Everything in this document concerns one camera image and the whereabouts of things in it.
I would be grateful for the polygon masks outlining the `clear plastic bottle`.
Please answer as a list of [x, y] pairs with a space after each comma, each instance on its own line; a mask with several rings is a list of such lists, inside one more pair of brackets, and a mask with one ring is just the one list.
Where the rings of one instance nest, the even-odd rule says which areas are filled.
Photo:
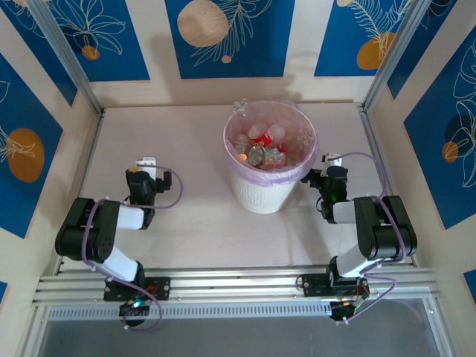
[[254, 104], [246, 98], [236, 101], [231, 108], [232, 115], [238, 115], [246, 120], [255, 119], [258, 117], [258, 112]]

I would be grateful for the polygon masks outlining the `aluminium frame post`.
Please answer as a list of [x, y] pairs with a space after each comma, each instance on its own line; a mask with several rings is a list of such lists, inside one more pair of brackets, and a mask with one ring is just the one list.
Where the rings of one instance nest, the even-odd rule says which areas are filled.
[[68, 40], [65, 38], [48, 5], [43, 0], [25, 0], [28, 9], [47, 39], [49, 45], [68, 73], [74, 85], [83, 95], [87, 104], [101, 118], [103, 107], [95, 96], [89, 84], [89, 80], [76, 58]]
[[368, 113], [383, 89], [395, 99], [423, 54], [443, 25], [457, 0], [413, 0], [405, 15], [390, 53], [377, 71], [370, 89], [362, 102]]

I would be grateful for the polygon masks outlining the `aluminium side rail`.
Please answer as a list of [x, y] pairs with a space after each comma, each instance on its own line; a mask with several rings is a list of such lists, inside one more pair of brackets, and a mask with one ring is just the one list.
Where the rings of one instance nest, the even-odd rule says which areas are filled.
[[360, 106], [358, 108], [358, 111], [359, 111], [362, 126], [364, 128], [364, 132], [365, 132], [365, 135], [366, 135], [366, 138], [367, 138], [367, 142], [368, 142], [370, 151], [371, 151], [373, 157], [376, 158], [379, 161], [379, 163], [382, 167], [382, 173], [379, 173], [380, 182], [385, 186], [386, 193], [390, 194], [390, 195], [393, 195], [394, 191], [393, 191], [390, 179], [389, 179], [387, 171], [386, 171], [385, 159], [384, 159], [384, 156], [382, 155], [382, 151], [379, 147], [379, 140], [378, 140], [377, 134], [374, 131], [371, 120], [369, 119], [369, 116], [367, 115], [366, 111], [364, 110], [364, 107]]
[[80, 195], [86, 176], [88, 175], [92, 156], [100, 134], [103, 115], [82, 121], [75, 120], [61, 138], [59, 151], [55, 161], [59, 162], [59, 172], [55, 188], [59, 194], [59, 201], [54, 204], [57, 212], [54, 214], [54, 239], [71, 208], [73, 201]]

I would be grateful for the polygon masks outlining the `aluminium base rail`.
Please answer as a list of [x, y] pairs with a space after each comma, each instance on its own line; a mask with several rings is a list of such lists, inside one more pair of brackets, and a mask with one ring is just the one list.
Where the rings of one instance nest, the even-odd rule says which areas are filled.
[[[302, 274], [320, 274], [323, 265], [239, 268], [148, 268], [151, 277], [170, 277], [171, 303], [218, 303], [303, 300], [296, 280]], [[440, 297], [434, 273], [411, 264], [384, 266], [370, 273], [370, 296], [377, 298], [397, 282], [392, 298]], [[63, 269], [56, 276], [42, 276], [33, 295], [33, 306], [101, 304], [103, 277], [88, 269]]]

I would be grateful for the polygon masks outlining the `frosted bottle white cap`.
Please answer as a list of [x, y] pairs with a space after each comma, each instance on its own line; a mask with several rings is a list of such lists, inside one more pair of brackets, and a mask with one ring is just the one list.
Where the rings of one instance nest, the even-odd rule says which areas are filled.
[[299, 129], [292, 135], [292, 151], [300, 152], [311, 147], [314, 142], [315, 137], [311, 129]]

